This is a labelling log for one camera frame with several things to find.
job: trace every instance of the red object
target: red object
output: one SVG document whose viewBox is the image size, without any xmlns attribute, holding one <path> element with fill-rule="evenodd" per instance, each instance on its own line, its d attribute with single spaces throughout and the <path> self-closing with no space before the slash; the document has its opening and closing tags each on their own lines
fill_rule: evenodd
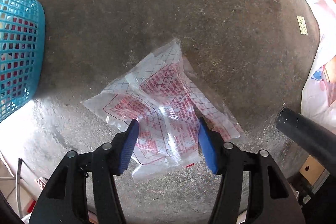
<svg viewBox="0 0 336 224">
<path fill-rule="evenodd" d="M 30 206 L 29 206 L 28 209 L 27 209 L 27 213 L 31 213 L 31 212 L 33 211 L 35 204 L 36 204 L 36 201 L 33 200 L 33 201 L 31 202 Z"/>
<path fill-rule="evenodd" d="M 187 165 L 185 168 L 195 165 L 194 163 Z"/>
</svg>

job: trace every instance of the yellow sticker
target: yellow sticker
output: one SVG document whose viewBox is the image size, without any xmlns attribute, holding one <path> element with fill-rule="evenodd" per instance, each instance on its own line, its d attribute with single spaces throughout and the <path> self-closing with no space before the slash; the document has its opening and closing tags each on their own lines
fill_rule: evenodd
<svg viewBox="0 0 336 224">
<path fill-rule="evenodd" d="M 299 22 L 301 34 L 308 34 L 305 19 L 301 16 L 296 16 Z"/>
</svg>

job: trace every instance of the metal rivet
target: metal rivet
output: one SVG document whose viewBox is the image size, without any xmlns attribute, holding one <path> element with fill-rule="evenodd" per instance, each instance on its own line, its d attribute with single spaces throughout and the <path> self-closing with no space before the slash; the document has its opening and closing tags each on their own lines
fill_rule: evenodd
<svg viewBox="0 0 336 224">
<path fill-rule="evenodd" d="M 226 143 L 224 143 L 224 147 L 225 147 L 226 149 L 232 149 L 232 148 L 233 148 L 233 144 L 230 143 L 230 142 L 226 142 Z"/>
<path fill-rule="evenodd" d="M 112 145 L 111 145 L 111 143 L 104 143 L 102 147 L 103 147 L 104 150 L 109 150 L 109 149 L 111 149 Z"/>
<path fill-rule="evenodd" d="M 263 157 L 268 157 L 269 153 L 266 150 L 260 150 L 260 155 Z"/>
<path fill-rule="evenodd" d="M 76 151 L 74 151 L 74 150 L 71 150 L 67 153 L 68 158 L 73 158 L 75 155 L 76 155 Z"/>
</svg>

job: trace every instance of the plastic bag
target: plastic bag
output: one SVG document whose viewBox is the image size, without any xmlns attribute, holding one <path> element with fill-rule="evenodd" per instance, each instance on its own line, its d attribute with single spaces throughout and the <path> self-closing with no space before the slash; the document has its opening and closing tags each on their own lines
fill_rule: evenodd
<svg viewBox="0 0 336 224">
<path fill-rule="evenodd" d="M 174 39 L 83 103 L 121 132 L 132 119 L 138 120 L 140 132 L 132 155 L 139 164 L 132 174 L 135 181 L 200 161 L 194 106 L 224 140 L 243 133 L 216 94 L 207 90 L 217 108 L 187 75 L 198 80 Z"/>
<path fill-rule="evenodd" d="M 306 0 L 320 28 L 320 44 L 302 91 L 301 113 L 336 133 L 336 4 Z"/>
</svg>

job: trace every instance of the black tube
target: black tube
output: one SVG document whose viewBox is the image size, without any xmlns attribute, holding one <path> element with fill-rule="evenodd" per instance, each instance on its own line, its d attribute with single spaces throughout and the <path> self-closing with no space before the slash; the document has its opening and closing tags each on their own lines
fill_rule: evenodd
<svg viewBox="0 0 336 224">
<path fill-rule="evenodd" d="M 335 134 L 287 107 L 278 114 L 276 127 L 336 176 Z"/>
</svg>

